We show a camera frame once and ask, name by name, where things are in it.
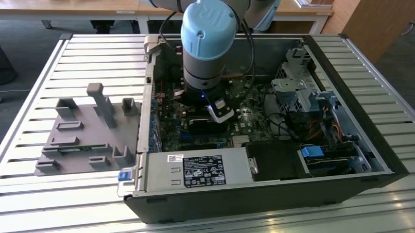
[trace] wooden table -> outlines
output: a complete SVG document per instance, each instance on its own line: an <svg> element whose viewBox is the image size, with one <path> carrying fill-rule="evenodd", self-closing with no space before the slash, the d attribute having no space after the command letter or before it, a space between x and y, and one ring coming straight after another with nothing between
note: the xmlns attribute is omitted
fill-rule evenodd
<svg viewBox="0 0 415 233"><path fill-rule="evenodd" d="M172 12L162 8L154 8L150 4L140 3L138 5L138 26L141 34L148 34L149 20L164 20ZM304 9L300 8L295 0L281 0L276 11L273 21L312 21L311 34L321 32L328 17L333 14L331 9ZM170 20L181 20L182 16L172 17Z"/></svg>
<svg viewBox="0 0 415 233"><path fill-rule="evenodd" d="M0 19L136 20L138 0L0 0Z"/></svg>

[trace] blue tab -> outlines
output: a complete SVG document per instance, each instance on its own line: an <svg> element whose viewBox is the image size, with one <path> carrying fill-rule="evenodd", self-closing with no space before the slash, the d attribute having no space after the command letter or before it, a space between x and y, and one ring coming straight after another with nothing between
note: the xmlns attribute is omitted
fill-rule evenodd
<svg viewBox="0 0 415 233"><path fill-rule="evenodd" d="M120 171L117 174L117 181L129 181L132 173L130 171Z"/></svg>
<svg viewBox="0 0 415 233"><path fill-rule="evenodd" d="M304 147L300 149L304 158L323 157L324 153L319 146Z"/></svg>

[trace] metal workbench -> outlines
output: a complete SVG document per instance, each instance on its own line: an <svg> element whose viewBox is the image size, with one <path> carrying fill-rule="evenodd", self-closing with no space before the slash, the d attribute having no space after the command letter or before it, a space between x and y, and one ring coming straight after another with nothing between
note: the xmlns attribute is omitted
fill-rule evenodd
<svg viewBox="0 0 415 233"><path fill-rule="evenodd" d="M60 97L89 104L86 85L101 82L112 103L124 97L141 100L144 35L74 35L58 41L0 145L0 232L409 232L415 228L413 110L348 39L313 38L409 176L336 205L145 225L116 195L116 171L32 175Z"/></svg>

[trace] warning label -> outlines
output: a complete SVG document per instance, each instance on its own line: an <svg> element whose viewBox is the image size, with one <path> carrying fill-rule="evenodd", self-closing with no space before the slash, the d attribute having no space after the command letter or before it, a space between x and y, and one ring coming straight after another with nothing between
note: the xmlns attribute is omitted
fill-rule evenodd
<svg viewBox="0 0 415 233"><path fill-rule="evenodd" d="M182 158L186 188L226 184L221 155Z"/></svg>

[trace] table leg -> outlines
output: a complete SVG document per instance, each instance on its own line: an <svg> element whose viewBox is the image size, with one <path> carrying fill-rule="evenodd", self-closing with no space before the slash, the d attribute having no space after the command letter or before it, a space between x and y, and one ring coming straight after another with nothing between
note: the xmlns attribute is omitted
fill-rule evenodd
<svg viewBox="0 0 415 233"><path fill-rule="evenodd" d="M148 16L137 16L138 28L141 34L148 34Z"/></svg>
<svg viewBox="0 0 415 233"><path fill-rule="evenodd" d="M44 24L45 29L52 28L50 20L41 20L41 23Z"/></svg>
<svg viewBox="0 0 415 233"><path fill-rule="evenodd" d="M129 23L130 23L132 33L140 34L138 22L136 20L130 20Z"/></svg>
<svg viewBox="0 0 415 233"><path fill-rule="evenodd" d="M312 24L309 34L320 34L321 33L321 30L323 30L323 27L325 25L327 20L328 20L328 16L317 17L316 21Z"/></svg>

